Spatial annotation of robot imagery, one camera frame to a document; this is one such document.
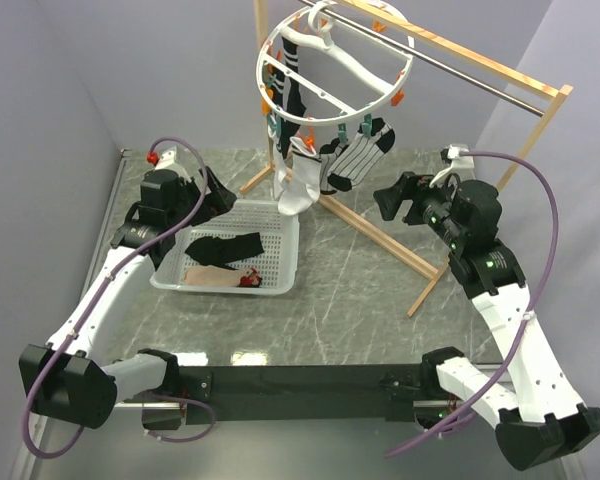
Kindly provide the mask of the white black striped sock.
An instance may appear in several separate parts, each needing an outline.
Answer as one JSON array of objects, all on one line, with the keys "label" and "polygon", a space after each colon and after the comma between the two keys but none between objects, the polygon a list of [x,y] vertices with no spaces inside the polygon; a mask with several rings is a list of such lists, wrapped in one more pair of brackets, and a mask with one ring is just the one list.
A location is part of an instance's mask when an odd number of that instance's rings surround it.
[{"label": "white black striped sock", "polygon": [[320,193],[333,195],[337,191],[350,191],[352,189],[350,169],[353,160],[351,144],[335,138],[319,149],[319,157]]}]

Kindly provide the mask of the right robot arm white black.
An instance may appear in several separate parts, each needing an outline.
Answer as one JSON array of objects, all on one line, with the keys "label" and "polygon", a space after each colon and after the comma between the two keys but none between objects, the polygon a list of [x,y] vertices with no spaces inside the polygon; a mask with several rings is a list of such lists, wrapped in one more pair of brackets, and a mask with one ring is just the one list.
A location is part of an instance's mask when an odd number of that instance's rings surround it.
[{"label": "right robot arm white black", "polygon": [[495,431],[501,453],[524,471],[576,453],[600,434],[600,408],[589,407],[560,367],[530,306],[531,294],[513,252],[497,237],[502,206],[497,189],[480,180],[432,183],[405,172],[373,198],[385,221],[402,203],[403,221],[426,225],[448,246],[456,281],[485,321],[507,365],[513,388],[489,386],[487,376],[453,348],[425,354],[419,374],[424,395],[474,398],[472,410]]}]

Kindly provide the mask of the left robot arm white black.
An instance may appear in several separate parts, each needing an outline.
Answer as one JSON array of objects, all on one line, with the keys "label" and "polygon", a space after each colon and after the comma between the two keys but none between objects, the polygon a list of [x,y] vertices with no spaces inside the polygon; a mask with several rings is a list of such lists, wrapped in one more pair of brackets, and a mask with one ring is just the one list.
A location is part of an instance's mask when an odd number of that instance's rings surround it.
[{"label": "left robot arm white black", "polygon": [[119,366],[105,366],[102,358],[106,340],[175,246],[177,232],[232,209],[235,194],[210,167],[200,174],[205,188],[184,170],[145,174],[95,282],[47,343],[27,346],[19,358],[31,412],[97,429],[118,402],[145,391],[159,402],[177,395],[180,368],[172,353],[145,348]]}]

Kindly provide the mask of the teal clip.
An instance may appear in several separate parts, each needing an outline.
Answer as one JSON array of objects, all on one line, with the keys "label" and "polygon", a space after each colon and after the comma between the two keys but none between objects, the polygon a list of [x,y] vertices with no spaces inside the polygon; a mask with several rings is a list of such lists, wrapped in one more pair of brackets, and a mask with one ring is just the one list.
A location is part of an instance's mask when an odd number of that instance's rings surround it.
[{"label": "teal clip", "polygon": [[347,125],[345,123],[340,123],[338,126],[338,140],[340,145],[348,145],[349,138],[347,133]]}]

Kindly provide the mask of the orange clip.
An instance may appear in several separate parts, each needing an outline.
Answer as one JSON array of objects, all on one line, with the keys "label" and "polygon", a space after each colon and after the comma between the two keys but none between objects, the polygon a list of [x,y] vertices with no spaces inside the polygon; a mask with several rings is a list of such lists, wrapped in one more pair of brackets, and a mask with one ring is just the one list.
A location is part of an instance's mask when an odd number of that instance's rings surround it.
[{"label": "orange clip", "polygon": [[307,126],[304,130],[297,133],[302,142],[302,146],[310,153],[315,154],[315,133],[312,126]]}]

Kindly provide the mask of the black sock in basket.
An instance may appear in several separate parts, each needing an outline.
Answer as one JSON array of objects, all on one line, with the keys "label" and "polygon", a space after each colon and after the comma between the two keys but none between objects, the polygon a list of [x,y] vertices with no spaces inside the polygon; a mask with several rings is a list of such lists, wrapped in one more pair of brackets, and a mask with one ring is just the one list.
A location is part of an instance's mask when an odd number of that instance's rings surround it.
[{"label": "black sock in basket", "polygon": [[205,236],[193,241],[185,253],[200,265],[222,267],[230,263],[257,257],[264,253],[258,232],[232,238]]}]

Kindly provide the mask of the white plastic basket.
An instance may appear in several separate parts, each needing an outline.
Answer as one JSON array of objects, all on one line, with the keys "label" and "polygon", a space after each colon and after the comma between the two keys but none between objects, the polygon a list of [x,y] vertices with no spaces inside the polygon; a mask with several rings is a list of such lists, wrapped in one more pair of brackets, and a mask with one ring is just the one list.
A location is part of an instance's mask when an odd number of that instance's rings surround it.
[{"label": "white plastic basket", "polygon": [[[186,293],[282,295],[295,283],[299,233],[298,218],[280,214],[275,201],[239,199],[230,212],[178,232],[175,246],[150,282],[157,289]],[[188,284],[186,274],[197,265],[226,271],[251,268],[260,283],[256,287]]]}]

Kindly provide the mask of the pink sock with red pattern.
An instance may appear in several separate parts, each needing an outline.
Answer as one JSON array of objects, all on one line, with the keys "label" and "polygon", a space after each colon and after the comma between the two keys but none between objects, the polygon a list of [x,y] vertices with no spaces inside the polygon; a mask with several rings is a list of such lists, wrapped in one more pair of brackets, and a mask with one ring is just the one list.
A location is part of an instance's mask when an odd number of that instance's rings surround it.
[{"label": "pink sock with red pattern", "polygon": [[212,265],[190,267],[183,280],[189,286],[218,288],[258,288],[261,282],[261,276],[253,268],[233,270]]}]

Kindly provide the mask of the black base beam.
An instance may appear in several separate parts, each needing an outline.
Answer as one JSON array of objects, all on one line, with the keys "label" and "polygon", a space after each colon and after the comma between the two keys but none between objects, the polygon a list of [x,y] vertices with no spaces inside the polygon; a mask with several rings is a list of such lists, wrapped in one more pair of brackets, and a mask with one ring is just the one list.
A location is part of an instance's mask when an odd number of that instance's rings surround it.
[{"label": "black base beam", "polygon": [[187,425],[219,422],[376,419],[413,422],[416,412],[446,406],[453,395],[418,364],[305,366],[186,366],[174,390],[140,392],[132,405],[185,406]]}]

